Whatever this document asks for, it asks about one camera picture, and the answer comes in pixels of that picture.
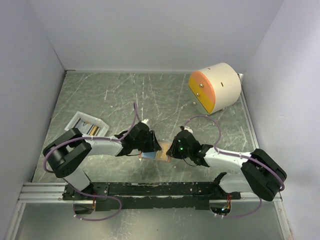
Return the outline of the gold credit card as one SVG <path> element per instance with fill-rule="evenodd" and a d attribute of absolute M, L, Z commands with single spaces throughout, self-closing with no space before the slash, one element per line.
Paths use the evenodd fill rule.
<path fill-rule="evenodd" d="M 160 161 L 168 162 L 169 157 L 166 153 L 167 153 L 168 149 L 170 148 L 171 144 L 168 142 L 160 142 L 159 144 L 162 147 L 162 150 L 156 152 L 155 158 Z"/>

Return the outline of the brown leather card holder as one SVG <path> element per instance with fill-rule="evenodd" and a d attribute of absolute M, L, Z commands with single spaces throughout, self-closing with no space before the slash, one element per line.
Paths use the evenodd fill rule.
<path fill-rule="evenodd" d="M 159 142 L 161 146 L 161 150 L 154 151 L 154 152 L 142 152 L 139 155 L 139 159 L 146 159 L 146 160 L 156 160 L 161 162 L 169 163 L 171 157 L 168 156 L 166 153 L 169 150 L 171 144 L 169 142 Z"/>

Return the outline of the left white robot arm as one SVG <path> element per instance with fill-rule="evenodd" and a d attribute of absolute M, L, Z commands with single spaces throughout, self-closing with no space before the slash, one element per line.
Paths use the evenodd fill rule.
<path fill-rule="evenodd" d="M 44 166 L 49 165 L 51 173 L 71 184 L 75 188 L 76 195 L 86 200 L 94 192 L 92 181 L 80 169 L 80 164 L 86 157 L 97 155 L 122 157 L 134 150 L 152 153 L 161 149 L 154 131 L 143 122 L 138 122 L 130 129 L 109 137 L 85 136 L 77 128 L 71 128 L 44 148 Z"/>

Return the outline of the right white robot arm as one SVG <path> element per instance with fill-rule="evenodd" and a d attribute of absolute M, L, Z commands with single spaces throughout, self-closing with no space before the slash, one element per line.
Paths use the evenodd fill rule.
<path fill-rule="evenodd" d="M 232 192 L 254 193 L 271 202 L 283 189 L 286 172 L 262 149 L 253 152 L 234 152 L 201 144 L 191 132 L 184 129 L 173 139 L 166 154 L 175 159 L 189 158 L 195 165 L 221 167 L 236 172 L 224 174 L 212 186 L 212 193 L 223 199 Z"/>

